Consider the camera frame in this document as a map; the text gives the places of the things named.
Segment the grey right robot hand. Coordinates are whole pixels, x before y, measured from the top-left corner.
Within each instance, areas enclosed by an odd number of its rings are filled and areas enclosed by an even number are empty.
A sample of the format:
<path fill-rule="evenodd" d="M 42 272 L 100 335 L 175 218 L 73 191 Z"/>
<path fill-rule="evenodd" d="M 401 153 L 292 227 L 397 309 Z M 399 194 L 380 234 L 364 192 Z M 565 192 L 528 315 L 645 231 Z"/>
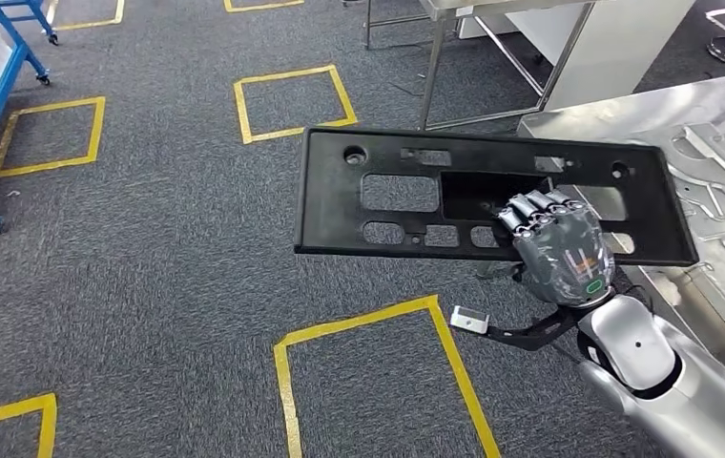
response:
<path fill-rule="evenodd" d="M 613 252 L 589 205 L 558 190 L 511 197 L 496 214 L 521 262 L 512 278 L 537 299 L 584 307 L 607 296 Z"/>

